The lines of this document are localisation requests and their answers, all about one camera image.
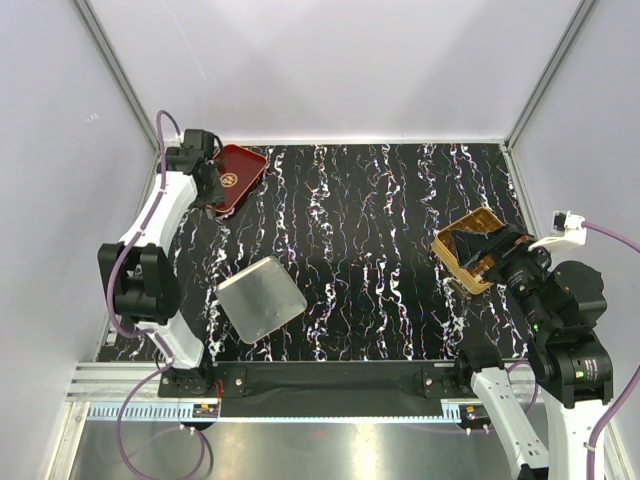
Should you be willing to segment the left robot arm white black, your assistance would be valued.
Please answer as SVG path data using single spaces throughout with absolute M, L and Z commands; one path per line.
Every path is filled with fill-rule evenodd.
M 97 259 L 112 326 L 124 338 L 148 337 L 183 370 L 181 384 L 196 396 L 215 386 L 216 372 L 202 363 L 204 344 L 181 313 L 182 294 L 167 252 L 183 216 L 224 200 L 214 154 L 223 144 L 212 132 L 187 129 L 166 149 L 153 188 L 132 226 Z

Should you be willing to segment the gold chocolate box tray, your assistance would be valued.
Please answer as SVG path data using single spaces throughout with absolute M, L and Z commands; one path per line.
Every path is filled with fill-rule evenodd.
M 479 207 L 441 229 L 436 234 L 432 243 L 432 250 L 457 282 L 461 296 L 480 295 L 491 288 L 493 284 L 484 281 L 481 278 L 481 273 L 485 273 L 487 268 L 492 267 L 495 262 L 493 260 L 482 260 L 480 266 L 476 267 L 471 273 L 463 269 L 458 263 L 452 232 L 454 230 L 464 230 L 485 233 L 503 226 L 504 223 L 498 219 L 491 209 Z

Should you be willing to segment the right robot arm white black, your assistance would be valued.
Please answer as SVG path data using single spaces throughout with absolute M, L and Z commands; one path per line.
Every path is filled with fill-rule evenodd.
M 580 479 L 579 461 L 591 453 L 590 421 L 613 397 L 613 365 L 595 333 L 605 313 L 600 272 L 578 261 L 552 263 L 556 251 L 586 242 L 579 216 L 542 239 L 504 225 L 489 232 L 455 228 L 457 264 L 504 285 L 531 329 L 528 362 L 547 411 L 549 440 L 541 443 L 515 398 L 496 348 L 466 347 L 454 364 L 454 384 L 486 409 L 515 479 Z

